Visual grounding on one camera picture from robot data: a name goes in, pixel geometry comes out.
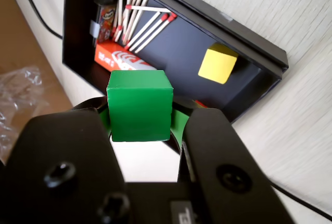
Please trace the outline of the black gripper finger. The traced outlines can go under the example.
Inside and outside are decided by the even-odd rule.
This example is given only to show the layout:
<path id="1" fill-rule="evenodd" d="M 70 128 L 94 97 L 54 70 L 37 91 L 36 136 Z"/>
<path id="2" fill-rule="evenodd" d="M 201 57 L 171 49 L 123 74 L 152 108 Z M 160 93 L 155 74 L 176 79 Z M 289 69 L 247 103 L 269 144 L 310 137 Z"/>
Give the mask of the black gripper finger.
<path id="1" fill-rule="evenodd" d="M 1 175 L 1 223 L 128 223 L 130 202 L 98 111 L 32 118 Z"/>
<path id="2" fill-rule="evenodd" d="M 171 133 L 181 151 L 178 178 L 199 223 L 292 223 L 286 208 L 225 115 L 174 104 Z"/>

